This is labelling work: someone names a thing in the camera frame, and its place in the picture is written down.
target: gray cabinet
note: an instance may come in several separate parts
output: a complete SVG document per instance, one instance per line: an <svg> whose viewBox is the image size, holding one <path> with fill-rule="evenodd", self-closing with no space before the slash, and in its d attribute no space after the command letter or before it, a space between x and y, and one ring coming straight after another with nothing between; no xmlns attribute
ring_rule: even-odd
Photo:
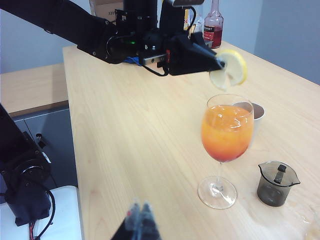
<svg viewBox="0 0 320 240"><path fill-rule="evenodd" d="M72 138L70 112L68 108L59 108L51 111L42 111L14 119L22 132L28 132L36 144L39 143L36 135L41 134L41 141L45 143L42 151L51 161L51 175L58 187L78 186L75 153ZM55 189L56 185L49 177L44 185ZM0 179L0 192L6 186Z"/></svg>

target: glass base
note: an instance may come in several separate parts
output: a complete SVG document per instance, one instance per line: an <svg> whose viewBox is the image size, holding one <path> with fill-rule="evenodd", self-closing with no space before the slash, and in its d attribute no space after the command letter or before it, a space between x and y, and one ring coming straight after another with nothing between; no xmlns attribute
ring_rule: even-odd
<svg viewBox="0 0 320 240"><path fill-rule="evenodd" d="M220 183L217 183L216 176L205 178L199 184L198 196L210 208L228 209L236 202L237 190L227 179L223 177L219 179Z"/></svg>

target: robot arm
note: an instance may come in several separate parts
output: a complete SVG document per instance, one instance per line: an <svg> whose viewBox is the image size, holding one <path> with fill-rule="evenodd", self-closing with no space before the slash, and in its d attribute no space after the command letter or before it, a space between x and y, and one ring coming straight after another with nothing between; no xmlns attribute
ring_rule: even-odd
<svg viewBox="0 0 320 240"><path fill-rule="evenodd" d="M201 33L183 30L190 1L164 0L157 28L157 0L124 0L116 25L92 16L69 0L0 0L0 8L56 34L110 64L138 57L142 66L157 63L165 74L181 75L221 69ZM193 0L191 4L202 4Z"/></svg>

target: lemon slice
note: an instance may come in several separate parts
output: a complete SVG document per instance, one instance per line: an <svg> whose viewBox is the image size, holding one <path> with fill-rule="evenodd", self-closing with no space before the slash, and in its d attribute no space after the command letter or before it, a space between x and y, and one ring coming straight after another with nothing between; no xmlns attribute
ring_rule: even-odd
<svg viewBox="0 0 320 240"><path fill-rule="evenodd" d="M227 79L231 86L242 84L248 75L247 63L235 50L224 49L215 57L225 63L221 70L209 72L212 83L219 89L227 89Z"/></svg>

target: wine glass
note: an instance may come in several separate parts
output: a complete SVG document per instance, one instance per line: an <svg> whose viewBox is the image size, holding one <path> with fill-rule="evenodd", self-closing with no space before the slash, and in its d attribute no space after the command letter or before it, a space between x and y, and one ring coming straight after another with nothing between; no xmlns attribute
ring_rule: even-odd
<svg viewBox="0 0 320 240"><path fill-rule="evenodd" d="M207 102L202 127L202 144L207 153L219 162L217 176L205 178L198 186L201 201L213 209L230 208L237 191L221 177L222 164L240 157L248 148L254 130L254 108L242 96L220 94Z"/></svg>

